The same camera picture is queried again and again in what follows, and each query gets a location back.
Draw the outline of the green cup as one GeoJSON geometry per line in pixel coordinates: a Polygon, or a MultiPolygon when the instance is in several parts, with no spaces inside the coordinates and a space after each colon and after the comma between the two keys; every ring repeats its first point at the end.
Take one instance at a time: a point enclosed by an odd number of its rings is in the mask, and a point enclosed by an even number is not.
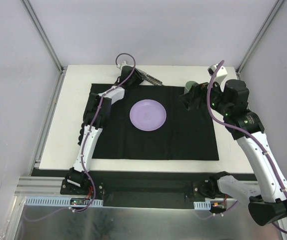
{"type": "Polygon", "coordinates": [[[196,84],[195,81],[186,82],[186,84],[184,86],[184,94],[188,93],[194,84],[196,84]]]}

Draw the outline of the black cloth placemat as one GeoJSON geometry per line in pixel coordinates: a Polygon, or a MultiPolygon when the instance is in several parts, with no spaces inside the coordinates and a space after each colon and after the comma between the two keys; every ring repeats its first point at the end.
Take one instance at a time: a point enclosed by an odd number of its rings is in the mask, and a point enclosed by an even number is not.
{"type": "Polygon", "coordinates": [[[139,85],[111,107],[107,126],[93,153],[95,159],[218,161],[213,120],[207,109],[188,111],[180,101],[180,86],[139,85]],[[142,131],[130,120],[132,106],[154,100],[166,111],[165,123],[142,131]]]}

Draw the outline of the purple plate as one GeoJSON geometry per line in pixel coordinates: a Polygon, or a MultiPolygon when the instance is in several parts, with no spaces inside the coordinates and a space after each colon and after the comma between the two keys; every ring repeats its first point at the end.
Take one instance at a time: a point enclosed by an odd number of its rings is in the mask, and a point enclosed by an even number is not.
{"type": "Polygon", "coordinates": [[[164,106],[158,101],[144,99],[136,102],[129,111],[129,118],[134,127],[151,132],[161,128],[167,119],[164,106]]]}

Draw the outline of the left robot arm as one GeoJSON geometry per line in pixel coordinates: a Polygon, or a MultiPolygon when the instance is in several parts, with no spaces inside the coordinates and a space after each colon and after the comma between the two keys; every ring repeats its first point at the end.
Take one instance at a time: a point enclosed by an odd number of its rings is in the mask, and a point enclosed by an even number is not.
{"type": "Polygon", "coordinates": [[[61,194],[67,194],[70,190],[73,195],[91,196],[96,190],[89,174],[90,162],[98,139],[109,123],[112,105],[124,99],[126,90],[143,82],[135,66],[124,65],[119,68],[120,76],[112,86],[99,93],[89,93],[78,137],[80,148],[75,162],[64,177],[61,194]]]}

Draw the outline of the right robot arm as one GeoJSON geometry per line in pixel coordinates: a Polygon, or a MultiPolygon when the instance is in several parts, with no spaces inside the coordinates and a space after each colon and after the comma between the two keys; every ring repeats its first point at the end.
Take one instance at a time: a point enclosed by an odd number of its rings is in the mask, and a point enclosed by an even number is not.
{"type": "Polygon", "coordinates": [[[221,89],[217,82],[195,83],[179,99],[187,110],[207,108],[223,116],[221,123],[245,153],[257,179],[256,190],[222,171],[198,187],[201,195],[218,198],[223,194],[245,205],[260,226],[287,218],[287,180],[271,153],[264,126],[248,108],[249,89],[241,80],[230,79],[221,89]]]}

